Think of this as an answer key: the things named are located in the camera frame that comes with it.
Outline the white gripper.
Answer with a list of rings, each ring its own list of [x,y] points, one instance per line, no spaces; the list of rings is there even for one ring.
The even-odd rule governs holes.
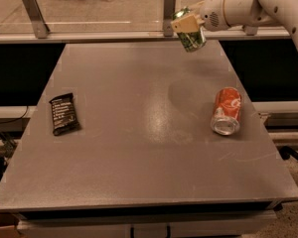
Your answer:
[[[203,0],[189,6],[188,13],[171,22],[175,33],[194,33],[202,26],[208,31],[227,30],[224,17],[224,0]]]

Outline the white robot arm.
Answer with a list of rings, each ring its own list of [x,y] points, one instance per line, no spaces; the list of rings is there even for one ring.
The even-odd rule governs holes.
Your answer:
[[[298,0],[203,0],[183,8],[171,21],[177,34],[237,26],[248,36],[256,35],[260,27],[282,27],[298,52]]]

